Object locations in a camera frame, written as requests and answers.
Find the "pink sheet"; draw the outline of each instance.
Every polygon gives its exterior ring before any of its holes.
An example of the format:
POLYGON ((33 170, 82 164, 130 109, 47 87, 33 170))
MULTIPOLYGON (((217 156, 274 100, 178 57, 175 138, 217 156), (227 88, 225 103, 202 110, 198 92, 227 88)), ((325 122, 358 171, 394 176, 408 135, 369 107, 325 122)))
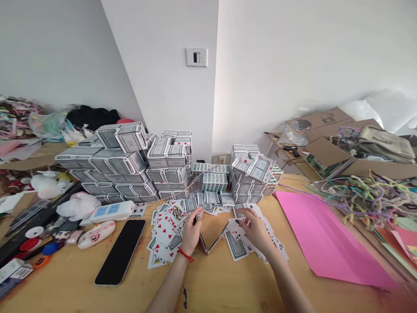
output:
POLYGON ((361 285, 396 286, 326 204, 302 193, 276 191, 275 196, 317 276, 361 285))

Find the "electrical outlet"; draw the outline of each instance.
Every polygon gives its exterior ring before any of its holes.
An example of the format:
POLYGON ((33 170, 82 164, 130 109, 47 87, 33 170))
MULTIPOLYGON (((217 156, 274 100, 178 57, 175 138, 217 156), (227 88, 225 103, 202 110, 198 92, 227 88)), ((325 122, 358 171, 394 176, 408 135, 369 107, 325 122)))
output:
POLYGON ((119 210, 119 206, 120 204, 113 204, 109 211, 107 212, 107 214, 112 214, 112 213, 116 213, 119 210))
POLYGON ((94 216, 103 216, 104 214, 106 214, 106 211, 109 207, 108 206, 103 206, 101 208, 99 208, 96 212, 96 214, 94 214, 94 216))

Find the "green paper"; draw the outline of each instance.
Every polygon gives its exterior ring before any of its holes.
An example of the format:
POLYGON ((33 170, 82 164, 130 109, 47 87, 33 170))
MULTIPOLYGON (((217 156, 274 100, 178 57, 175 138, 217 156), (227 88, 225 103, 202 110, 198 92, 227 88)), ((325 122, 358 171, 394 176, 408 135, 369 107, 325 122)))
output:
POLYGON ((399 255, 388 243, 382 243, 382 245, 402 264, 404 267, 417 279, 417 272, 399 255))
POLYGON ((397 217, 398 226, 417 232, 417 223, 408 217, 397 217))

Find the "wall switch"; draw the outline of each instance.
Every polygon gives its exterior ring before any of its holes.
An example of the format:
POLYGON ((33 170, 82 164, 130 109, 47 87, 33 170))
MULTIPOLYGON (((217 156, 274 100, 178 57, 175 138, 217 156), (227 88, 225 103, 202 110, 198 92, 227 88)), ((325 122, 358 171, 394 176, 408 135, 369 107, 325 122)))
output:
POLYGON ((207 67, 208 49, 186 48, 187 66, 207 67))

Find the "red string bracelet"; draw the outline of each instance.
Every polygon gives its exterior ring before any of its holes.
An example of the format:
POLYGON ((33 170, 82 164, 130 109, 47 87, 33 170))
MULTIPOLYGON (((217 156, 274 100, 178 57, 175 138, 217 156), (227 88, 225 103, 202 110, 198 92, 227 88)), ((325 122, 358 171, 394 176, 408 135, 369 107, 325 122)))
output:
POLYGON ((194 259, 192 258, 192 257, 190 257, 190 256, 188 256, 188 255, 186 255, 185 254, 185 252, 184 251, 182 251, 181 250, 181 248, 178 248, 178 251, 177 252, 180 252, 183 256, 185 256, 185 258, 191 263, 191 262, 194 262, 194 259))

